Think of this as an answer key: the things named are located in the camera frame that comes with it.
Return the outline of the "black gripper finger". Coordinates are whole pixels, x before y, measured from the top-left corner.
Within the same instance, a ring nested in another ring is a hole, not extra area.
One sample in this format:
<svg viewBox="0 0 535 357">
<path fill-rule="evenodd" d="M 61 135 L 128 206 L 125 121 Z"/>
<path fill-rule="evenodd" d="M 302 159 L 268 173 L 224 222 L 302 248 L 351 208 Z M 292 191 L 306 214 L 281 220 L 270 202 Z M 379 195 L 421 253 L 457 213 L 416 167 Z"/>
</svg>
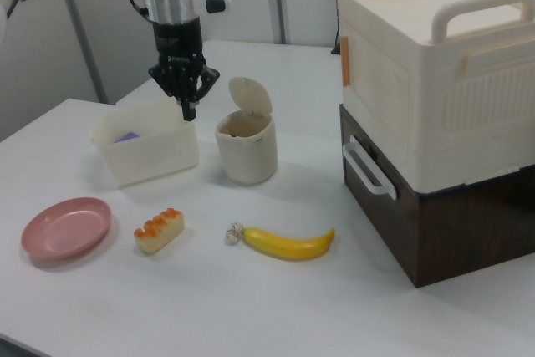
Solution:
<svg viewBox="0 0 535 357">
<path fill-rule="evenodd" d="M 201 99 L 203 99 L 214 86 L 214 84 L 220 78 L 220 73 L 213 68 L 203 65 L 201 68 L 200 76 L 201 86 L 195 88 L 189 98 L 189 118 L 188 120 L 194 120 L 196 118 L 196 107 Z"/>
<path fill-rule="evenodd" d="M 188 95 L 188 82 L 183 82 L 183 73 L 172 64 L 161 66 L 159 64 L 149 69 L 149 75 L 159 85 L 163 92 L 176 100 L 181 107 L 184 120 L 190 119 L 190 102 Z"/>
</svg>

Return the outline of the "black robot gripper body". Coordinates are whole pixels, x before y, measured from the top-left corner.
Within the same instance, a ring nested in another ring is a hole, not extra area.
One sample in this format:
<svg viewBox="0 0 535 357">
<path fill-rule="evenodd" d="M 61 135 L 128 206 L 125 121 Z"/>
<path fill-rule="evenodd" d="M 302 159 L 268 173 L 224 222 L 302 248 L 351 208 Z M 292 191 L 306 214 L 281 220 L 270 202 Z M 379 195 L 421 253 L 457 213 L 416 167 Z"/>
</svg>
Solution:
<svg viewBox="0 0 535 357">
<path fill-rule="evenodd" d="M 159 54 L 158 64 L 172 64 L 183 73 L 188 82 L 188 99 L 197 88 L 201 68 L 206 64 L 202 54 L 201 22 L 199 18 L 186 23 L 153 24 L 155 46 Z"/>
</svg>

